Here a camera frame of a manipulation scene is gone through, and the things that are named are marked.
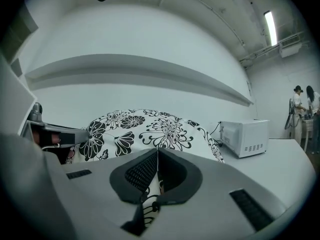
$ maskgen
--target black hat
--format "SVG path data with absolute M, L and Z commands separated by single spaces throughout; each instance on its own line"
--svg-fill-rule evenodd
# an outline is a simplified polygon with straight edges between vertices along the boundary
M 297 85 L 293 90 L 294 90 L 295 92 L 297 92 L 297 91 L 301 91 L 302 93 L 304 92 L 304 90 L 301 90 L 300 85 Z

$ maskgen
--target white shirt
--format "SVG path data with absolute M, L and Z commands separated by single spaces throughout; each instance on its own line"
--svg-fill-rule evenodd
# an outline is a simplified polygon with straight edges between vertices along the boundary
M 317 113 L 317 111 L 320 109 L 320 94 L 315 91 L 313 102 L 311 102 L 310 98 L 308 98 L 308 104 L 312 109 L 312 115 Z
M 301 105 L 302 102 L 301 102 L 301 97 L 299 94 L 295 93 L 293 95 L 293 105 L 294 105 L 294 112 L 296 114 L 303 114 L 303 110 L 300 109 L 300 108 L 297 108 L 297 106 Z

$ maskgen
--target black vent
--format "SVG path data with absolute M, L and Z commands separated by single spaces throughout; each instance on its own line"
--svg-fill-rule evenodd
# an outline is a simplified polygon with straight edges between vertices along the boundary
M 69 172 L 67 173 L 67 177 L 69 178 L 69 180 L 75 179 L 75 178 L 79 178 L 88 174 L 92 174 L 92 172 L 88 169 L 85 170 L 78 170 L 78 171 L 74 171 L 74 172 Z
M 170 156 L 159 155 L 159 181 L 163 180 L 163 190 L 168 192 L 178 187 L 187 177 L 187 169 Z
M 263 229 L 273 221 L 273 219 L 245 190 L 241 189 L 233 191 L 230 193 L 230 196 L 256 231 Z
M 125 173 L 125 179 L 141 192 L 145 192 L 157 173 L 157 153 L 130 168 Z

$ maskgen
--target long black hair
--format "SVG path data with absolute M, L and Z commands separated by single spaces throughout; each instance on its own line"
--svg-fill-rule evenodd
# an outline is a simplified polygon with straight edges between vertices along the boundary
M 310 85 L 306 87 L 306 95 L 310 99 L 311 102 L 314 102 L 315 100 L 315 92 L 314 89 Z

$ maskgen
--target white table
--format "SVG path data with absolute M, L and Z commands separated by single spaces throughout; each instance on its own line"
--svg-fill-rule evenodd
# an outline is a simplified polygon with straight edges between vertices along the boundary
M 220 148 L 225 163 L 276 195 L 288 208 L 310 192 L 316 172 L 294 139 L 270 139 L 266 153 L 237 158 L 226 146 Z
M 304 152 L 307 151 L 307 145 L 309 140 L 309 133 L 313 131 L 314 120 L 302 120 L 302 130 L 305 131 L 305 143 L 304 143 Z

